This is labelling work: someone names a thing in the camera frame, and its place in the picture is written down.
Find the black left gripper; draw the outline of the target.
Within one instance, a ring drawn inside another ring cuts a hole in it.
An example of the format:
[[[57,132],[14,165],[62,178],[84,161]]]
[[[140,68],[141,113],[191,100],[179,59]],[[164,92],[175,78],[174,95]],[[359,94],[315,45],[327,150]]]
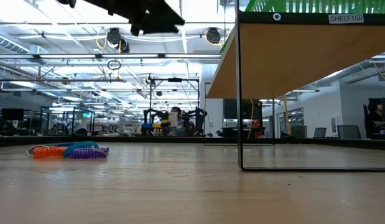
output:
[[[144,35],[178,33],[177,26],[185,24],[185,20],[164,0],[108,0],[108,14],[117,14],[128,19],[131,24],[130,32],[135,36],[140,31]]]

